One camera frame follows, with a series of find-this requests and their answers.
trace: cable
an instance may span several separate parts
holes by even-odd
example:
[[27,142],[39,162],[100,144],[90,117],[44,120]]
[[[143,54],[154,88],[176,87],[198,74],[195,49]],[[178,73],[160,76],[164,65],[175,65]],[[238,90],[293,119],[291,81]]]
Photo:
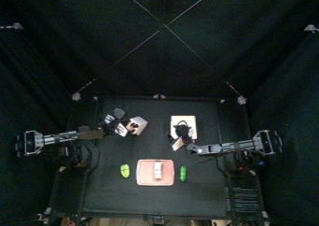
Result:
[[186,149],[186,155],[187,155],[187,158],[188,158],[192,162],[195,162],[195,163],[208,162],[208,161],[211,161],[211,160],[215,158],[215,157],[210,157],[210,158],[208,158],[208,157],[206,156],[206,157],[204,157],[204,158],[206,158],[204,161],[196,161],[195,159],[191,158],[191,155],[196,155],[196,154],[191,153],[191,151],[187,150],[187,149]]

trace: black curtain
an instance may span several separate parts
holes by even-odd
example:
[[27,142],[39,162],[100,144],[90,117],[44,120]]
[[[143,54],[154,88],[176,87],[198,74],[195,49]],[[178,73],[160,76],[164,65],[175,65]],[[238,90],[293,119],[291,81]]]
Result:
[[251,98],[252,130],[277,130],[283,154],[262,176],[266,207],[281,225],[319,224],[319,35],[291,52]]
[[[4,25],[10,19],[0,8]],[[66,129],[71,95],[22,32],[0,30],[0,224],[24,221],[48,206],[54,183],[50,155],[16,158],[15,136]]]

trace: ceiling wire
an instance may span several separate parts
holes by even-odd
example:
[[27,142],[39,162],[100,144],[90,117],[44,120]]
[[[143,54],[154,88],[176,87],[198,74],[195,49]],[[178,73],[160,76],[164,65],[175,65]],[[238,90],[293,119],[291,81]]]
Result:
[[[123,61],[123,59],[132,54],[132,52],[140,48],[142,45],[144,45],[146,42],[150,41],[150,39],[159,33],[160,31],[156,31],[154,34],[151,34],[142,42],[140,44],[134,48],[131,49],[124,55],[123,57],[111,65],[108,66],[100,73],[100,75],[103,76],[106,74],[106,72],[119,63]],[[75,92],[75,93],[80,93],[98,79],[96,78],[92,78],[87,83],[86,85]]]
[[140,8],[156,19],[159,20],[159,18],[151,13],[151,11],[139,3],[138,0],[132,0],[139,6]]
[[174,23],[203,0],[198,0],[166,25]]
[[[156,21],[160,21],[159,18],[152,14],[152,12],[140,4],[138,0],[132,0],[138,6],[156,19]],[[215,72],[215,74],[219,76],[219,78],[226,82],[227,86],[234,90],[238,96],[242,96],[240,92],[235,89],[234,85],[228,82],[228,80],[216,72],[214,67],[206,62],[206,60],[200,57],[200,55],[196,53],[196,51],[187,45],[187,43],[182,40],[179,35],[172,31],[172,29],[168,27],[170,24],[172,24],[203,0],[198,0],[167,24],[163,24],[163,27],[168,30],[168,32],[178,38],[178,40],[182,42],[182,44],[187,47],[187,49],[196,55],[196,57],[203,61],[203,63],[210,67],[210,69]],[[110,66],[107,67],[102,75],[119,63],[122,60],[159,33],[160,31],[156,31],[151,36],[146,38],[146,40]],[[86,85],[75,92],[80,93],[98,79],[94,78],[90,80]]]
[[206,60],[200,57],[200,55],[196,53],[196,51],[190,47],[190,45],[183,41],[183,39],[178,36],[178,34],[172,31],[172,29],[164,25],[166,29],[171,32],[171,34],[176,37],[176,39],[180,41],[180,43],[186,46],[186,48],[196,55],[196,57],[203,61],[203,63],[210,67],[210,69],[215,72],[218,77],[226,82],[228,87],[234,90],[234,92],[240,96],[240,92],[235,89],[234,85],[227,81],[227,79],[216,72],[214,67],[206,62]]

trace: black table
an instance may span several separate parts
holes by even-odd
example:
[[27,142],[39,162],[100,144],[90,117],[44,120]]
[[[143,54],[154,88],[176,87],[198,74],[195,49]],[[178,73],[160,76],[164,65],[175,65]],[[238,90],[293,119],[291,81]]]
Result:
[[[118,106],[128,106],[127,117],[143,117],[148,125],[140,136],[111,135],[95,141],[99,165],[84,177],[58,173],[51,206],[56,217],[147,218],[162,216],[190,219],[226,219],[226,180],[214,157],[172,150],[168,138],[171,116],[196,116],[198,145],[234,142],[251,137],[246,107],[235,99],[151,99],[146,97],[99,97],[75,104],[68,129],[95,126]],[[136,166],[140,159],[172,160],[175,184],[140,186]],[[123,178],[120,166],[131,167]],[[187,181],[179,180],[179,168],[187,166]]]

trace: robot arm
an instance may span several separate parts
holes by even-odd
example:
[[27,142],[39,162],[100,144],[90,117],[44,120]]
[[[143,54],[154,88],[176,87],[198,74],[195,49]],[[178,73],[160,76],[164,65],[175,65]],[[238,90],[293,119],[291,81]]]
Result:
[[126,136],[128,132],[140,135],[147,125],[147,121],[142,117],[124,120],[124,114],[120,108],[115,108],[114,116],[107,115],[102,127],[96,127],[95,129],[91,129],[88,126],[82,126],[78,131],[48,135],[43,135],[36,131],[24,132],[22,135],[16,136],[15,151],[18,157],[39,154],[44,146],[75,141],[78,139],[100,139],[106,135],[114,133]]
[[27,131],[16,136],[15,151],[18,157],[39,154],[43,147],[52,144],[75,141],[78,139],[99,139],[104,137],[103,128],[90,129],[88,126],[79,127],[78,131],[43,135],[36,131]]
[[194,151],[198,155],[219,154],[240,150],[256,150],[262,155],[273,155],[282,152],[282,146],[282,139],[277,131],[265,130],[259,131],[251,140],[206,146],[198,146],[191,143],[187,146],[187,150]]

